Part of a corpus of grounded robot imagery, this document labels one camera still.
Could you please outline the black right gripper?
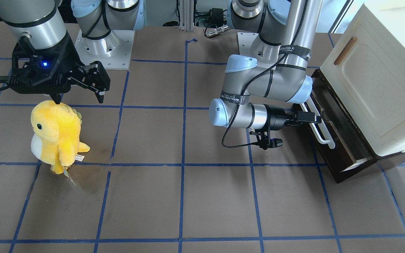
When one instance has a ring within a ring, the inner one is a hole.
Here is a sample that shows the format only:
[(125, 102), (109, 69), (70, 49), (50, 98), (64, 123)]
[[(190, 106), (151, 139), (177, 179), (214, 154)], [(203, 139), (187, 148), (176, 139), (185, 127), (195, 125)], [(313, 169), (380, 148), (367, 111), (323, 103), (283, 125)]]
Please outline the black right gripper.
[(67, 33), (50, 48), (35, 49), (31, 39), (22, 35), (12, 53), (11, 76), (8, 87), (17, 93), (45, 93), (55, 104), (62, 102), (71, 85), (92, 91), (102, 104), (110, 89), (111, 79), (102, 62), (83, 65)]

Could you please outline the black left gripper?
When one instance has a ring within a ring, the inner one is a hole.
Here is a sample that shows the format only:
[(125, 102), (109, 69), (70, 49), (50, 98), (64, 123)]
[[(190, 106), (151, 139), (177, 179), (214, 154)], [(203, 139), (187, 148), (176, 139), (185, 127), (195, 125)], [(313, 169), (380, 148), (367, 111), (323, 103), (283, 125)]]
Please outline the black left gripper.
[(291, 111), (285, 112), (282, 107), (274, 105), (265, 105), (267, 120), (265, 123), (265, 130), (279, 131), (287, 123), (287, 126), (295, 125), (300, 126), (304, 123), (320, 124), (322, 117), (317, 116), (313, 112)]

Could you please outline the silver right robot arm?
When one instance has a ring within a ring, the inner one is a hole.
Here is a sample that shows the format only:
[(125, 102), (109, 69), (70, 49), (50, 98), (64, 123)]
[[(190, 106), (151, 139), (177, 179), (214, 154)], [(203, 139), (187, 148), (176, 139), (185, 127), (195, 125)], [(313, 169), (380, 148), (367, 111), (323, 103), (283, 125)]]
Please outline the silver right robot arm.
[(144, 0), (72, 0), (81, 34), (73, 42), (54, 0), (0, 0), (0, 17), (17, 38), (2, 90), (43, 93), (59, 104), (78, 85), (103, 103), (107, 69), (127, 69), (130, 50), (122, 37), (141, 30)]

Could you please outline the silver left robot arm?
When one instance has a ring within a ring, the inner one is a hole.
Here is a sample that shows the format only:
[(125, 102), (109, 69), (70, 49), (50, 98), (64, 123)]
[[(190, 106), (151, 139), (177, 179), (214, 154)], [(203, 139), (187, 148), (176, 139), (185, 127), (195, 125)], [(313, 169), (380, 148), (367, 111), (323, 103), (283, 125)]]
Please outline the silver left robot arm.
[(212, 125), (261, 129), (272, 106), (251, 96), (305, 103), (312, 91), (306, 75), (323, 2), (321, 0), (232, 0), (229, 27), (257, 33), (250, 56), (229, 56), (220, 98), (209, 107)]

